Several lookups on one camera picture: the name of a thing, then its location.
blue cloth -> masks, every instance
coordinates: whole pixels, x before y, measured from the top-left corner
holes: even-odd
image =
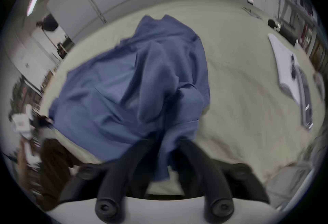
[[[65,137],[104,161],[157,132],[162,144],[155,178],[162,180],[176,140],[195,138],[209,102],[199,37],[168,15],[145,16],[133,37],[67,74],[49,117]]]

black object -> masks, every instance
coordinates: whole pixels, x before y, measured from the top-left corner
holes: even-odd
[[[274,20],[269,19],[268,25],[272,29],[277,28],[277,32],[280,33],[287,41],[289,41],[291,45],[295,46],[298,43],[298,39],[295,37],[295,35],[280,23],[276,24]]]
[[[134,144],[116,161],[81,166],[64,188],[60,203],[97,197],[96,214],[106,223],[124,220],[125,196],[151,200],[204,196],[204,218],[210,223],[223,223],[232,216],[233,197],[269,203],[249,166],[212,160],[187,139],[181,139],[171,153],[184,196],[147,195],[158,150],[159,143],[150,137]]]
[[[37,21],[36,25],[45,31],[53,32],[57,29],[58,22],[55,20],[52,14],[49,14],[43,19],[43,21]]]
[[[292,79],[295,81],[296,78],[296,71],[295,71],[295,60],[294,55],[292,55]]]

paper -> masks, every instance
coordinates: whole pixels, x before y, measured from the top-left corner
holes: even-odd
[[[268,34],[269,40],[272,45],[273,52],[275,54],[279,86],[281,90],[289,95],[294,101],[300,105],[300,94],[298,87],[298,80],[292,78],[292,55],[294,56],[294,65],[298,65],[296,55],[292,51],[286,48],[281,41],[273,34]]]

ceiling light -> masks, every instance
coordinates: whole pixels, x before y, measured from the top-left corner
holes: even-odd
[[[36,1],[37,0],[31,0],[29,8],[27,9],[27,16],[29,16],[33,12]]]

